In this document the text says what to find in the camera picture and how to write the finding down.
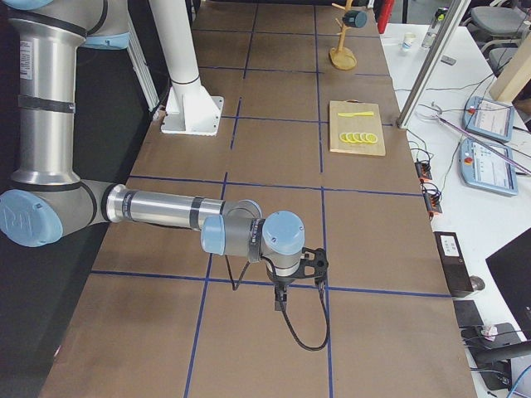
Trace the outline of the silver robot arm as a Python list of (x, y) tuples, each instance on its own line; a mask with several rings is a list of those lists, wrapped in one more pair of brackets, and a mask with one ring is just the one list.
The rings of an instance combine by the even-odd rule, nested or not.
[[(149, 132), (126, 53), (81, 51), (74, 169), (89, 179), (185, 194), (218, 193), (227, 179), (231, 198), (249, 194), (266, 211), (290, 210), (310, 225), (303, 154), (280, 143), (271, 115), (248, 114), (236, 137), (229, 135), (238, 110), (249, 111), (260, 100), (277, 101), (295, 85), (293, 73), (245, 73), (243, 47), (249, 40), (248, 34), (228, 34), (222, 68), (202, 70), (207, 87), (228, 98), (219, 138)], [(207, 261), (196, 233), (162, 226), (91, 226), (41, 248), (2, 238), (1, 318), (42, 321), (56, 310), (72, 309), (91, 269), (111, 276), (195, 280)]]

